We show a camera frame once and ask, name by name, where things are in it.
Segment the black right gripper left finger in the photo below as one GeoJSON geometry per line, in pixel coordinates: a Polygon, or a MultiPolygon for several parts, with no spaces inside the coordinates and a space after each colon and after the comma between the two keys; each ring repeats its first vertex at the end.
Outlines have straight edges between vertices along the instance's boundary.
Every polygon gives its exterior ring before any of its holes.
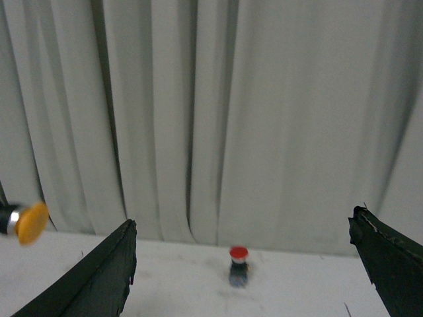
{"type": "Polygon", "coordinates": [[[15,316],[119,316],[136,272],[136,222],[127,220],[15,316]]]}

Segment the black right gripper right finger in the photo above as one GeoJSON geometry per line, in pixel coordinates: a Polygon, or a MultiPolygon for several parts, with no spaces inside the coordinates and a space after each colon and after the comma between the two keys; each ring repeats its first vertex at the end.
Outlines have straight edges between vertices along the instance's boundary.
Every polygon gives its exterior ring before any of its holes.
{"type": "Polygon", "coordinates": [[[422,315],[422,245],[356,206],[350,243],[390,316],[422,315]]]}

